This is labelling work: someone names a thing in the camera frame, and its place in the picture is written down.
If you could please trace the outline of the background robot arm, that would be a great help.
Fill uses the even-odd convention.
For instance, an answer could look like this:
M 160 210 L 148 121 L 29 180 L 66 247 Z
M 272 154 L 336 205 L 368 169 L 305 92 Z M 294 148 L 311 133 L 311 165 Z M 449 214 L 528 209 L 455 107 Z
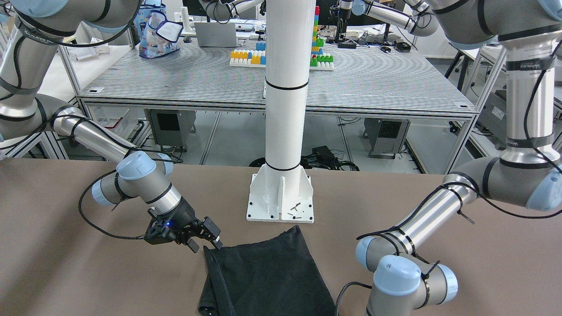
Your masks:
M 430 36 L 439 24 L 437 18 L 430 12 L 429 5 L 423 0 L 406 0 L 405 3 L 413 10 L 412 15 L 407 15 L 375 0 L 340 0 L 333 7 L 337 13 L 337 30 L 335 42 L 345 40 L 347 20 L 351 14 L 367 15 L 405 29 L 414 36 Z

